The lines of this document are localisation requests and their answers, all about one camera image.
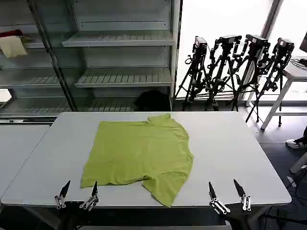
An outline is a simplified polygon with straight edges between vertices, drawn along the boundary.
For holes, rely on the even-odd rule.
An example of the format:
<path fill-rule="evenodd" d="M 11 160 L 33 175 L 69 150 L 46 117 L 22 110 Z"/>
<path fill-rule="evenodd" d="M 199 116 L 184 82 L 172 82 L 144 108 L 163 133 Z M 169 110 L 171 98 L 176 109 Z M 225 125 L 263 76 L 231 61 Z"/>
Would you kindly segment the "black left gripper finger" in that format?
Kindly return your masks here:
<path fill-rule="evenodd" d="M 95 182 L 91 196 L 88 197 L 80 206 L 80 209 L 91 211 L 99 202 L 97 181 Z"/>
<path fill-rule="evenodd" d="M 65 197 L 67 195 L 69 186 L 70 186 L 71 181 L 68 180 L 68 182 L 62 187 L 59 195 L 54 196 L 55 202 L 57 209 L 65 208 Z"/>

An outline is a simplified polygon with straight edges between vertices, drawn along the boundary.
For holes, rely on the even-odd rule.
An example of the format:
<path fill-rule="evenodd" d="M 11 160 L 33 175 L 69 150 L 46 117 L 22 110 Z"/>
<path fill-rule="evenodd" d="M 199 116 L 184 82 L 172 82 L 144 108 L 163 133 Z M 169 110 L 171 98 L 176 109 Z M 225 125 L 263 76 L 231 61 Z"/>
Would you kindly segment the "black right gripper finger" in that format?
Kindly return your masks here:
<path fill-rule="evenodd" d="M 242 203 L 243 211 L 251 211 L 251 196 L 245 193 L 243 187 L 238 183 L 236 179 L 233 180 L 237 193 Z"/>
<path fill-rule="evenodd" d="M 208 182 L 209 185 L 209 196 L 210 196 L 210 206 L 216 211 L 217 214 L 228 214 L 230 209 L 227 208 L 216 196 L 214 187 L 211 182 Z"/>

